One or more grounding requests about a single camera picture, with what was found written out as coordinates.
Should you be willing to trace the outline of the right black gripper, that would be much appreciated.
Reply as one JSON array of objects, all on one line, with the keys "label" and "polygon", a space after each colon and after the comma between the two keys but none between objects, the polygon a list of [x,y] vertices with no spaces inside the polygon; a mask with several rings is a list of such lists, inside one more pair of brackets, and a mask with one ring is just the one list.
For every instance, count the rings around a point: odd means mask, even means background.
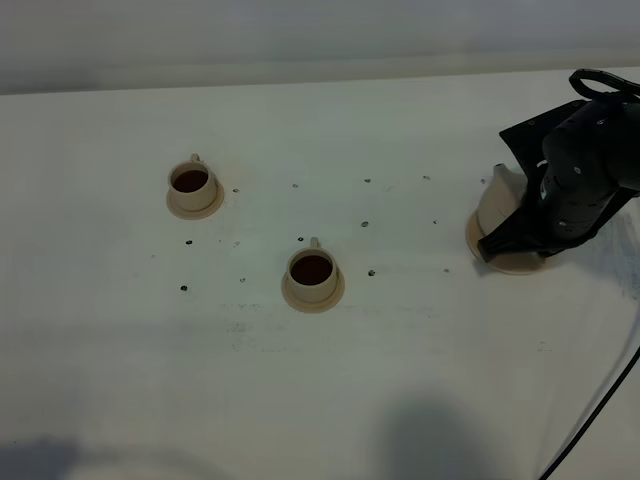
[{"label": "right black gripper", "polygon": [[500,132],[523,173],[521,206],[477,242],[506,254],[576,248],[639,193],[639,106],[576,100]]}]

